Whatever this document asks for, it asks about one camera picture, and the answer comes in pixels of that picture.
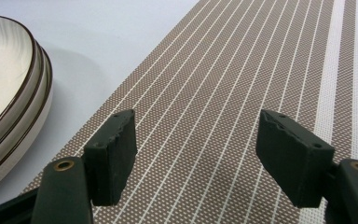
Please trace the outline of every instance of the white table surface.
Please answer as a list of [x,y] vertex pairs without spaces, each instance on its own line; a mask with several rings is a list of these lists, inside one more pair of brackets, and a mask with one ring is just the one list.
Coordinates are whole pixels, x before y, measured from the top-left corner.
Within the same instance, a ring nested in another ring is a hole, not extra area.
[[0,16],[24,24],[53,67],[45,126],[0,182],[16,197],[156,47],[197,0],[0,1]]

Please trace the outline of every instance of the placemat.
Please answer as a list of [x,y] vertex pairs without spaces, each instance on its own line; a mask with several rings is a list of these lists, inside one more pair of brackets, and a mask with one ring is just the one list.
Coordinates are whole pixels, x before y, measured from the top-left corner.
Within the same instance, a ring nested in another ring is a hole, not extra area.
[[139,153],[96,223],[324,222],[324,202],[294,208],[263,169],[258,114],[282,112],[335,146],[335,161],[358,159],[358,1],[200,0],[54,160],[80,156],[129,108]]

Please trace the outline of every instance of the white plate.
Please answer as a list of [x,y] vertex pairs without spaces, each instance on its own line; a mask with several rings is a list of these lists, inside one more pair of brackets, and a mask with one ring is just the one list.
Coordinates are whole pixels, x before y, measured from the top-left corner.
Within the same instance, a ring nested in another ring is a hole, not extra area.
[[36,43],[19,23],[0,17],[0,141],[19,122],[41,74]]
[[[13,44],[9,36],[25,39],[28,36],[30,43],[25,41],[28,44],[24,44],[24,40],[18,40]],[[47,117],[52,98],[52,69],[46,52],[25,27],[0,17],[0,53],[5,54],[5,50],[14,52],[17,58],[10,53],[0,56],[1,66],[6,67],[0,68],[0,180],[36,138]]]

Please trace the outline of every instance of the stacked plates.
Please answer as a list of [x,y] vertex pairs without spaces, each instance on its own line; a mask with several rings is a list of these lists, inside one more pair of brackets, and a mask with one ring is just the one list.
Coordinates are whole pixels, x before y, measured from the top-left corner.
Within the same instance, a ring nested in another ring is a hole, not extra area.
[[20,23],[0,17],[0,180],[32,144],[48,114],[52,71]]

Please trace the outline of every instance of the woven placemat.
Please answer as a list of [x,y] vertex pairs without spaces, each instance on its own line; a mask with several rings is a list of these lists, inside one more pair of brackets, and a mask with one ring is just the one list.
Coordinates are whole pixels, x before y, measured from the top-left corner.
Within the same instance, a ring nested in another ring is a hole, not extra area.
[[96,223],[323,222],[324,203],[295,209],[263,169],[258,114],[287,114],[335,161],[358,159],[358,1],[199,1],[54,160],[80,156],[129,108],[135,167],[118,206],[93,208]]

